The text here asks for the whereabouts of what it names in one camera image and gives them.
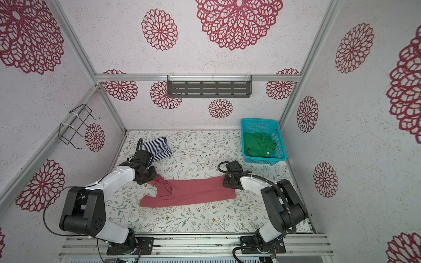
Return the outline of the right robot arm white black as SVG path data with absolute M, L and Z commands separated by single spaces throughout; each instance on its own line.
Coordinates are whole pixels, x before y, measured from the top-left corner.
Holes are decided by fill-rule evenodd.
M 259 243 L 270 243 L 297 233 L 297 225 L 308 217 L 306 208 L 288 180 L 274 183 L 254 174 L 225 174 L 223 186 L 251 191 L 263 199 L 269 221 L 256 232 Z

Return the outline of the green tank top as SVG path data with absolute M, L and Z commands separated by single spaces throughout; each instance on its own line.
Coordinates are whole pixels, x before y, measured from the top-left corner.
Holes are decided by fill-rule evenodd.
M 275 154 L 276 141 L 267 133 L 244 133 L 244 153 L 250 157 L 270 158 Z

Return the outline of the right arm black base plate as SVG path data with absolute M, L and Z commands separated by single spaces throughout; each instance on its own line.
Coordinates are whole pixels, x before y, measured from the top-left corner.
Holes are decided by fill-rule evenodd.
M 240 237 L 242 254 L 284 254 L 286 247 L 283 239 L 276 238 L 273 241 L 264 243 L 257 236 Z

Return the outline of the blue white striped tank top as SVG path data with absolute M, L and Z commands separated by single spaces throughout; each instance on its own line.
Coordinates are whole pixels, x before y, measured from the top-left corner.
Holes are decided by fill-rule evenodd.
M 142 149 L 152 154 L 152 163 L 172 155 L 169 142 L 165 137 L 143 143 Z

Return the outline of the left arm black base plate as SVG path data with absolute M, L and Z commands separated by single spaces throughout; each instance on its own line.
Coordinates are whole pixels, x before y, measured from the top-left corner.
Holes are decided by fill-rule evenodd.
M 151 255 L 153 237 L 135 237 L 123 244 L 110 243 L 106 255 Z

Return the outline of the maroon red tank top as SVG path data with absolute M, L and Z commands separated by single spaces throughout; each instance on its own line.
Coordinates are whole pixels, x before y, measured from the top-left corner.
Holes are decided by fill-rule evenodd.
M 166 180 L 158 175 L 149 182 L 157 189 L 156 196 L 144 196 L 139 206 L 165 208 L 235 199 L 236 191 L 224 187 L 223 182 L 223 176 L 199 180 Z

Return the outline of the grey metal wall shelf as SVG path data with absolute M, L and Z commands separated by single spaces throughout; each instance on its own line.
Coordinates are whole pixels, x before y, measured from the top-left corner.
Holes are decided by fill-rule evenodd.
M 246 99 L 252 95 L 252 76 L 167 76 L 167 95 L 172 99 Z

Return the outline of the aluminium front rail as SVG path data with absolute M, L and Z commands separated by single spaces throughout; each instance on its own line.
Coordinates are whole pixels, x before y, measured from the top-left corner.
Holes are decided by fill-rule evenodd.
M 180 257 L 231 257 L 235 247 L 248 244 L 242 237 L 252 239 L 245 233 L 190 233 L 190 234 L 144 234 L 136 235 L 146 258 Z M 68 237 L 61 248 L 59 259 L 111 258 L 106 254 L 110 245 L 88 237 Z M 325 234 L 299 233 L 276 240 L 274 245 L 256 251 L 254 256 L 333 256 L 333 248 Z

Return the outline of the teal plastic basket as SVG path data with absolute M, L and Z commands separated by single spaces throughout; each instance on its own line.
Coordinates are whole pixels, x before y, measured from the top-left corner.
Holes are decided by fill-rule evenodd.
M 269 119 L 241 120 L 242 154 L 247 163 L 274 165 L 287 160 L 278 122 Z

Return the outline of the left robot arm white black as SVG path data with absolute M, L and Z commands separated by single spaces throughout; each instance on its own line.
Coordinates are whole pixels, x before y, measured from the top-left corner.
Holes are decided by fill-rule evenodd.
M 107 219 L 105 201 L 132 181 L 142 185 L 156 177 L 154 166 L 122 165 L 92 185 L 70 188 L 60 218 L 60 229 L 110 243 L 134 246 L 129 228 Z

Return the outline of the floral table mat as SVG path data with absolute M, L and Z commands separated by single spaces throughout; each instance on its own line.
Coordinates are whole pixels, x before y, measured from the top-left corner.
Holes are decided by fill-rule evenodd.
M 165 179 L 207 179 L 219 176 L 217 165 L 222 161 L 238 161 L 250 170 L 273 182 L 291 180 L 285 162 L 274 165 L 244 161 L 239 130 L 138 130 L 130 131 L 123 144 L 118 162 L 135 152 L 139 139 L 149 142 L 167 138 L 171 156 L 154 163 Z M 109 220 L 130 227 L 137 233 L 249 233 L 263 226 L 267 213 L 258 195 L 240 190 L 236 198 L 190 206 L 144 208 L 139 205 L 146 196 L 155 196 L 156 188 L 131 182 L 120 188 L 106 201 Z

